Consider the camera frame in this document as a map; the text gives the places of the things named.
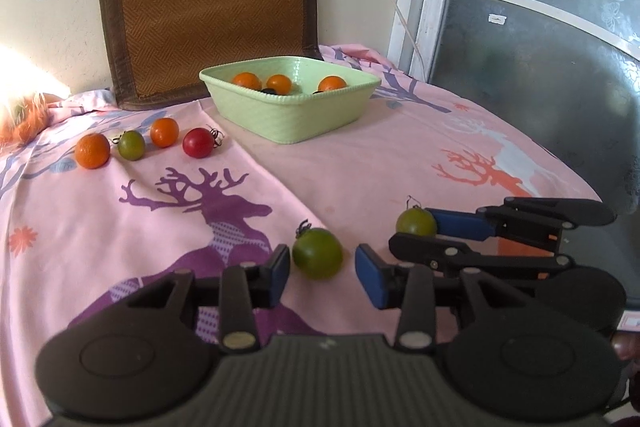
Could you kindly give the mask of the orange tangerine back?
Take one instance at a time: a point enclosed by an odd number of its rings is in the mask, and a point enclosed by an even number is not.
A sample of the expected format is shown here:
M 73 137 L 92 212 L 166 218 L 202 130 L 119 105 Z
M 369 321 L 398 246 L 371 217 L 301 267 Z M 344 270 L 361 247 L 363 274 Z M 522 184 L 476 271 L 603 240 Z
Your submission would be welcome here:
M 347 87 L 347 82 L 340 76 L 326 76 L 318 84 L 318 92 L 340 90 Z

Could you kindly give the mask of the green tomato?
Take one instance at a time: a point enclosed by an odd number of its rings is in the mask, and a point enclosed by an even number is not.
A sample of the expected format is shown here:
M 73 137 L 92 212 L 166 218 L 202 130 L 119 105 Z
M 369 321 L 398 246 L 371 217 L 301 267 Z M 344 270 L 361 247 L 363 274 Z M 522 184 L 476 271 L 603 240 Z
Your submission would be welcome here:
M 313 227 L 305 220 L 296 229 L 292 258 L 308 279 L 329 280 L 342 269 L 343 246 L 332 232 Z
M 396 220 L 395 230 L 397 233 L 435 237 L 437 235 L 437 222 L 431 211 L 423 208 L 417 199 L 409 196 L 406 202 L 406 209 Z
M 141 159 L 145 153 L 145 141 L 140 132 L 128 130 L 112 139 L 121 158 L 129 161 Z

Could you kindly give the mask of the small orange tomato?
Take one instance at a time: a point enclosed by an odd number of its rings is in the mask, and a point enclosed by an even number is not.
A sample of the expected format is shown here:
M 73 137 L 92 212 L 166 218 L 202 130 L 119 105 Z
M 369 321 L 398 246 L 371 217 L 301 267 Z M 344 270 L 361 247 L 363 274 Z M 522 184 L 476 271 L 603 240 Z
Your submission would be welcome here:
M 150 138 L 152 143 L 159 148 L 173 146 L 178 140 L 179 125 L 172 118 L 158 118 L 150 128 Z

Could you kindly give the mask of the green tomato back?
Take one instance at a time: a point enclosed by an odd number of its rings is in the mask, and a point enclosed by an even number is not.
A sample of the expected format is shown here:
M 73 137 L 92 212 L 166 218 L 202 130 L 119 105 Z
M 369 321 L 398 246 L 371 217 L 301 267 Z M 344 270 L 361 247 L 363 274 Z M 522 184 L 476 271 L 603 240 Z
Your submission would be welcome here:
M 140 132 L 128 130 L 112 139 L 121 158 L 129 161 L 141 159 L 145 153 L 145 141 Z

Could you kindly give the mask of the green plastic basket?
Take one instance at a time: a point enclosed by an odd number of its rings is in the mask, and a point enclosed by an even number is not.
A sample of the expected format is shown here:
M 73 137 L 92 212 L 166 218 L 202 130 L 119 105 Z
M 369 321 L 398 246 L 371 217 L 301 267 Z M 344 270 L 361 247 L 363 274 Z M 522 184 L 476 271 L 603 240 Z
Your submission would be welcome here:
M 265 81 L 274 74 L 292 80 L 288 95 L 269 95 L 235 86 L 239 72 Z M 340 76 L 347 87 L 318 92 L 326 76 Z M 372 94 L 381 86 L 375 75 L 301 56 L 273 56 L 217 65 L 201 70 L 218 113 L 237 126 L 278 144 L 303 142 L 359 119 Z

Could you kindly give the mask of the orange tangerine front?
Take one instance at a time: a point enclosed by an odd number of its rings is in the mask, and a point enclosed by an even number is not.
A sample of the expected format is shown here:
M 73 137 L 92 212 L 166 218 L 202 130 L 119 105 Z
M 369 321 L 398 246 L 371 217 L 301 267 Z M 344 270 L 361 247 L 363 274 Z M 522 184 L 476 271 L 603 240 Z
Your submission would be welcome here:
M 238 75 L 235 75 L 231 82 L 238 87 L 242 87 L 245 89 L 250 89 L 253 91 L 262 90 L 262 82 L 259 77 L 252 72 L 239 72 Z

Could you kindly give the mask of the large orange tangerine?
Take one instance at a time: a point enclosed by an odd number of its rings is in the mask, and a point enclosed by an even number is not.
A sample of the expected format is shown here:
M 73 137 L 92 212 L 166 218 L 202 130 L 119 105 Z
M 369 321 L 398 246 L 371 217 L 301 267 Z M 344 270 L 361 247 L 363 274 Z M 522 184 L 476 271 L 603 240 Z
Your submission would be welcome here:
M 82 168 L 101 168 L 107 163 L 110 156 L 111 144 L 101 133 L 86 134 L 75 146 L 74 157 Z

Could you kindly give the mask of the red tomato with stem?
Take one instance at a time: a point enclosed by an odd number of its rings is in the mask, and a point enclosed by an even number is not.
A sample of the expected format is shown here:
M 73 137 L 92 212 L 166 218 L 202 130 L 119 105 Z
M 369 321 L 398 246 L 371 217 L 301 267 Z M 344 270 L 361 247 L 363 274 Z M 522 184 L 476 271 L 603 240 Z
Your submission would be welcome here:
M 224 142 L 224 134 L 213 127 L 191 129 L 182 140 L 182 150 L 192 158 L 205 158 Z

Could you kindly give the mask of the frosted glass door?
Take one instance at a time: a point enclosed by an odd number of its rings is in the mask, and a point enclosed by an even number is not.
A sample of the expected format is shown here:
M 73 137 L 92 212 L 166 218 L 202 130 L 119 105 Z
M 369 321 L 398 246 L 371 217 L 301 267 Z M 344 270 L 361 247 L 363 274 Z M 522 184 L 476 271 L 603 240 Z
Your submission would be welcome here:
M 388 53 L 639 208 L 639 0 L 398 0 Z

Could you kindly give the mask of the pink deer print bedsheet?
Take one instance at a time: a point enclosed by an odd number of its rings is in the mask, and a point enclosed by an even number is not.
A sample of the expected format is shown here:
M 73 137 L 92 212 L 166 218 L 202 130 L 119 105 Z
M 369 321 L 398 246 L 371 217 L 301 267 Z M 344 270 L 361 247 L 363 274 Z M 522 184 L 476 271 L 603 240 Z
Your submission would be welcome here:
M 117 109 L 103 91 L 58 103 L 53 124 L 1 158 L 1 421 L 37 426 L 47 408 L 34 378 L 43 343 L 166 273 L 213 277 L 260 263 L 300 222 L 352 253 L 385 251 L 408 198 L 472 211 L 506 197 L 590 198 L 593 189 L 548 150 L 465 98 L 402 75 L 356 46 L 331 63 L 377 75 L 353 124 L 278 145 L 223 120 L 209 100 L 165 109 L 182 130 L 221 130 L 204 159 L 178 146 L 138 161 L 77 165 L 90 133 L 148 132 L 155 112 Z

